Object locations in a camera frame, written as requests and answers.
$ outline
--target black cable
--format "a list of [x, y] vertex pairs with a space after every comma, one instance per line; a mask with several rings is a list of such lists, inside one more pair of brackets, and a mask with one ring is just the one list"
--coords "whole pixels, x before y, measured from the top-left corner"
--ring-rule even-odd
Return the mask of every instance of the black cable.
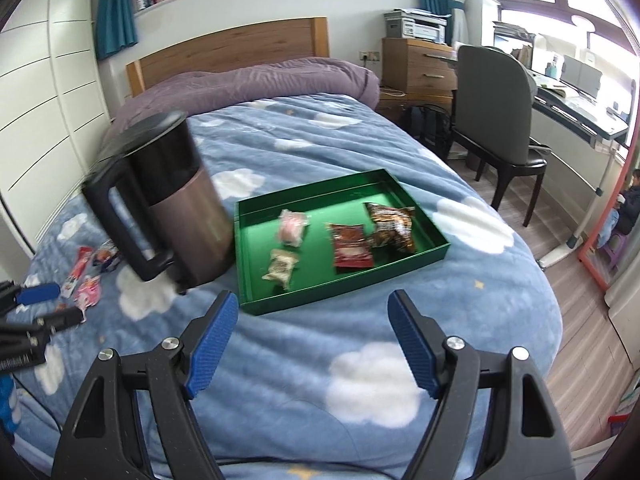
[[40, 405], [40, 407], [41, 407], [45, 412], [47, 412], [47, 415], [49, 415], [49, 416], [51, 417], [51, 420], [53, 420], [53, 422], [55, 422], [55, 423], [56, 423], [56, 427], [58, 428], [58, 433], [62, 433], [62, 426], [60, 426], [60, 423], [56, 420], [56, 417], [55, 417], [55, 416], [53, 416], [53, 413], [51, 412], [51, 410], [50, 410], [49, 408], [47, 408], [44, 404], [42, 404], [42, 403], [41, 403], [41, 402], [40, 402], [40, 401], [39, 401], [39, 400], [38, 400], [38, 399], [37, 399], [37, 398], [36, 398], [36, 397], [35, 397], [35, 396], [30, 392], [30, 391], [29, 391], [29, 389], [24, 385], [24, 383], [23, 383], [20, 379], [18, 379], [18, 377], [17, 377], [15, 374], [13, 374], [13, 377], [14, 377], [14, 381], [18, 384], [18, 386], [20, 386], [20, 387], [21, 387], [25, 392], [27, 392], [27, 393], [31, 396], [31, 398], [32, 398], [33, 400], [35, 400], [35, 401]]
[[252, 458], [239, 458], [237, 460], [226, 460], [224, 458], [216, 459], [216, 463], [218, 466], [223, 465], [238, 465], [238, 464], [251, 464], [255, 462], [271, 462], [271, 463], [283, 463], [283, 464], [300, 464], [300, 463], [322, 463], [328, 465], [335, 465], [340, 467], [347, 467], [353, 470], [360, 470], [368, 473], [375, 473], [378, 475], [382, 475], [386, 478], [391, 478], [391, 480], [397, 480], [395, 476], [391, 476], [389, 473], [385, 473], [384, 471], [380, 471], [379, 469], [374, 469], [372, 467], [366, 467], [363, 465], [355, 465], [349, 462], [317, 462], [317, 461], [307, 461], [307, 460], [288, 460], [286, 458], [276, 458], [273, 456], [256, 456]]

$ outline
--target purple blanket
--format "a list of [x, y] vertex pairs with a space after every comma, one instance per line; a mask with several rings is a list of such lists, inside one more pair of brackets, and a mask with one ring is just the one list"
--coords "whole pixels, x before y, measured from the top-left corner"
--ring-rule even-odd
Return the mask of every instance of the purple blanket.
[[375, 108], [379, 91], [378, 78], [371, 70], [327, 57], [291, 59], [223, 73], [186, 72], [128, 100], [118, 110], [103, 143], [139, 120], [169, 110], [184, 110], [192, 116], [256, 99], [320, 92], [348, 95]]

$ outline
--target headboard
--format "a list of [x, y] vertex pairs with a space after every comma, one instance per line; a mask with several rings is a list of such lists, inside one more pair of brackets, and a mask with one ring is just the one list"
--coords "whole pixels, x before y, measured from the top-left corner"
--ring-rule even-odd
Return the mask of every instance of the headboard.
[[184, 72], [227, 72], [300, 57], [329, 56], [326, 18], [229, 28], [183, 41], [127, 65], [131, 94]]

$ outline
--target yellow star print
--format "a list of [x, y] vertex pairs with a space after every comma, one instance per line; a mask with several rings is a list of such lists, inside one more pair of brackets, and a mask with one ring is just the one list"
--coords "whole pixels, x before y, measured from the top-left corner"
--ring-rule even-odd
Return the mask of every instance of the yellow star print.
[[319, 471], [314, 471], [313, 469], [309, 469], [308, 467], [304, 467], [303, 465], [295, 465], [291, 467], [287, 473], [290, 475], [296, 475], [300, 480], [310, 480], [311, 477], [319, 475]]

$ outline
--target chair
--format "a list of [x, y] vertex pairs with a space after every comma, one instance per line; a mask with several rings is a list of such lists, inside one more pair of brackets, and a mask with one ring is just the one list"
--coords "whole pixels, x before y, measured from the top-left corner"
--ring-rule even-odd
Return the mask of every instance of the chair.
[[461, 46], [458, 51], [455, 117], [446, 152], [453, 142], [480, 158], [476, 181], [486, 164], [498, 173], [491, 207], [496, 211], [515, 176], [537, 175], [523, 225], [529, 225], [545, 176], [543, 153], [551, 148], [529, 137], [531, 105], [537, 91], [519, 61], [498, 50]]
[[[612, 247], [612, 242], [616, 238], [618, 239], [618, 243], [614, 248]], [[607, 255], [609, 256], [609, 270], [613, 270], [614, 267], [618, 264], [618, 262], [620, 261], [620, 258], [625, 252], [625, 246], [626, 246], [626, 235], [623, 235], [617, 229], [613, 229], [613, 232], [609, 237], [609, 241], [606, 244], [604, 244], [604, 246], [602, 247], [602, 250], [605, 251], [605, 253], [607, 253]]]

